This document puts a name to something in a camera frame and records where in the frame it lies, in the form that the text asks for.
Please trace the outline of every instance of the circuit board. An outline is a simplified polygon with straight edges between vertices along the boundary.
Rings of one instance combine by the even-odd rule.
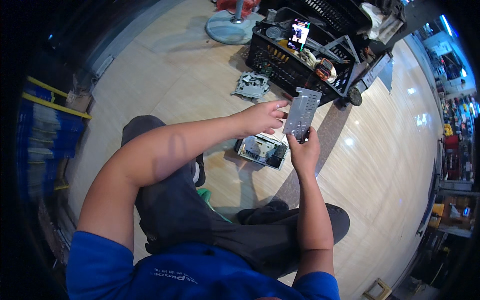
[[[237,140],[234,150],[241,157],[280,170],[288,147],[279,141],[257,134]]]
[[[297,87],[298,97],[293,98],[283,133],[291,133],[297,141],[305,142],[307,130],[310,127],[315,111],[320,104],[321,92]]]

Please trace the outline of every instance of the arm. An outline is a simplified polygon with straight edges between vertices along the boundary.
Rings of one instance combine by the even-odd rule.
[[[332,224],[315,178],[320,143],[313,127],[310,127],[309,131],[309,139],[304,144],[299,144],[291,134],[287,136],[292,163],[300,182],[297,236],[301,258],[295,281],[303,275],[318,271],[335,275]]]
[[[280,128],[285,101],[252,106],[229,117],[163,126],[120,148],[88,190],[77,229],[133,251],[133,206],[138,189],[159,182],[222,141]]]

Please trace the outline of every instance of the hand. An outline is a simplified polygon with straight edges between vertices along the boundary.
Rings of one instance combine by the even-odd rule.
[[[278,109],[287,105],[287,100],[263,102],[231,115],[229,118],[237,128],[235,138],[242,139],[261,132],[274,134],[273,129],[283,125],[279,119],[286,119],[288,116],[286,112]]]
[[[299,144],[293,134],[287,134],[292,164],[299,178],[315,176],[315,166],[320,156],[320,142],[312,126],[308,129],[308,141]]]

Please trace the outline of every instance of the smartphone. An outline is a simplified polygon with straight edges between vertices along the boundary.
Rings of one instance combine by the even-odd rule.
[[[288,38],[287,47],[297,51],[302,51],[307,41],[308,32],[310,31],[310,22],[295,19],[292,23],[292,30]]]

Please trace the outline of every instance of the person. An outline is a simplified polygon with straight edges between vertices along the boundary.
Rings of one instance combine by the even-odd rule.
[[[166,126],[139,116],[93,181],[74,233],[66,284],[71,299],[339,299],[333,245],[348,231],[341,208],[325,204],[315,165],[316,132],[288,136],[300,207],[281,200],[225,221],[198,195],[197,157],[232,138],[273,134],[288,101],[228,117]],[[151,256],[133,266],[133,206]],[[292,287],[277,279],[297,270]]]

